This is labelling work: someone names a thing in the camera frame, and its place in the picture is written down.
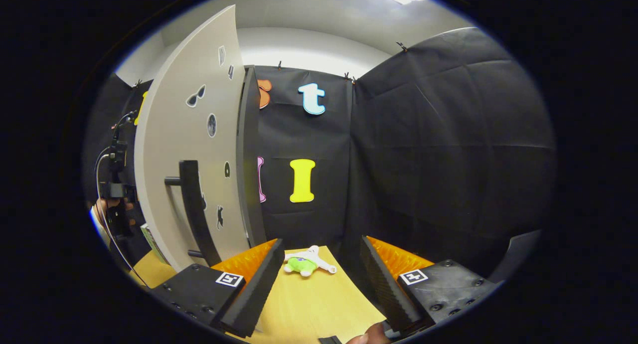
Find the black handle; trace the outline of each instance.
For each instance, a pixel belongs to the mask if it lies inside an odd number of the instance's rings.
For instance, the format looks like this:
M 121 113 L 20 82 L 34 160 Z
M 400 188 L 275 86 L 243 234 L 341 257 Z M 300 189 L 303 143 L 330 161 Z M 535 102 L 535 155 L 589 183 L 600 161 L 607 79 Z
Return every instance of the black handle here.
M 206 216 L 203 212 L 203 200 L 201 199 L 201 186 L 199 182 L 199 166 L 197 161 L 180 161 L 179 177 L 164 178 L 166 185 L 179 185 L 182 187 L 182 199 L 186 218 L 193 232 L 195 242 L 200 249 L 203 259 L 209 266 L 221 262 L 217 248 L 212 242 Z

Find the plush toy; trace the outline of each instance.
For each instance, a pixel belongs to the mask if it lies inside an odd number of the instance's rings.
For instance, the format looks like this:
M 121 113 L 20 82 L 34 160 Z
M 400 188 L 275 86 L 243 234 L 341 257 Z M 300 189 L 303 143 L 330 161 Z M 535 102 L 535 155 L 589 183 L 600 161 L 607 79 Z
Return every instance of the plush toy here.
M 319 258 L 319 247 L 317 246 L 312 246 L 308 248 L 307 251 L 287 254 L 284 260 L 287 262 L 283 266 L 283 270 L 286 273 L 296 271 L 299 272 L 301 276 L 309 277 L 317 267 L 331 274 L 337 273 L 337 267 L 329 265 Z

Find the white wall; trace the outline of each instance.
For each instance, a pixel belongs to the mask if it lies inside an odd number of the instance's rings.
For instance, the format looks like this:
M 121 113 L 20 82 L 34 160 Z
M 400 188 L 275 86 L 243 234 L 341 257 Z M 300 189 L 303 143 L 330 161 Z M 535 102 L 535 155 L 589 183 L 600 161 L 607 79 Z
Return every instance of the white wall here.
M 159 67 L 154 72 L 148 72 L 147 70 L 165 48 L 161 33 L 155 33 L 155 35 L 142 42 L 119 65 L 118 69 L 116 69 L 116 75 L 129 86 L 135 85 L 138 80 L 142 82 L 152 80 Z
M 294 67 L 359 78 L 390 57 L 370 46 L 328 33 L 296 28 L 237 29 L 244 65 Z M 158 48 L 157 34 L 142 44 L 116 74 L 129 85 L 152 80 L 177 48 L 178 42 Z

